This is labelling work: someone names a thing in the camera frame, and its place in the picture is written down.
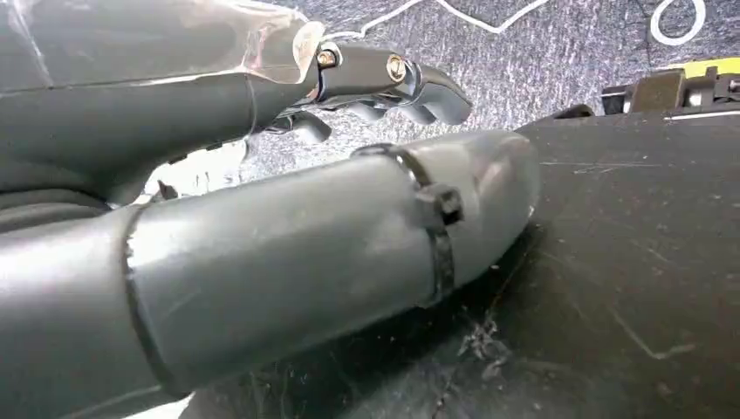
brass screw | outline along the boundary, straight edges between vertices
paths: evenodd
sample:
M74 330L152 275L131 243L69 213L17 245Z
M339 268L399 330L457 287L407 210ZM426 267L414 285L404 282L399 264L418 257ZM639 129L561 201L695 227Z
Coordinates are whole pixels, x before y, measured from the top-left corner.
M403 58L395 54L388 57L386 69L388 70L388 76L395 82L403 81L406 78L406 63L403 62Z
M331 67L337 64L337 57L329 50L319 52L316 60L319 62L319 67L321 68Z

prosthetic hand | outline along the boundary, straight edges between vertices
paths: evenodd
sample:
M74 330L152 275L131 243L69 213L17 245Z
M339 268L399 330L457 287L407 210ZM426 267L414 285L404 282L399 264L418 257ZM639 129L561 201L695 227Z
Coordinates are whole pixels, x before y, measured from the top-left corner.
M8 417L123 416L433 305L502 255L537 201L529 142L485 132L128 205L194 150L264 130L325 139L312 109L460 123L470 103L392 52L322 45L291 10L18 5L0 3L17 51L0 60Z

white line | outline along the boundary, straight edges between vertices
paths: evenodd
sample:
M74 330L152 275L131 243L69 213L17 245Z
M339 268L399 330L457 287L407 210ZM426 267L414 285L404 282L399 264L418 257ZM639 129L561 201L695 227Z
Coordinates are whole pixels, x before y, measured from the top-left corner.
M667 116L664 120L698 120L701 118L714 118L716 116L732 116L740 115L740 111L722 111L722 112L710 112L710 113L696 113L693 115L677 115Z

gray plastic tube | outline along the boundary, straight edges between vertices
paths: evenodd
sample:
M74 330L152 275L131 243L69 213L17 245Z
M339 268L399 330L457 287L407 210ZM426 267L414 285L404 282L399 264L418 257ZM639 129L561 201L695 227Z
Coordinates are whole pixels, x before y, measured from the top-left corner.
M463 285L526 225L535 152L500 131L407 149L460 193L447 231ZM369 155L3 235L0 408L134 412L426 305L435 266L419 208L408 171Z

clear plastic wrap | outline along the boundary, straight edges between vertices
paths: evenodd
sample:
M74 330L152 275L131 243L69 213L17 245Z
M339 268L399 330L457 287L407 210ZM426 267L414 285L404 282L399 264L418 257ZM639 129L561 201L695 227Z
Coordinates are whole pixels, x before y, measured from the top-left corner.
M0 14L0 92L232 72L296 84L324 34L248 0L6 0Z

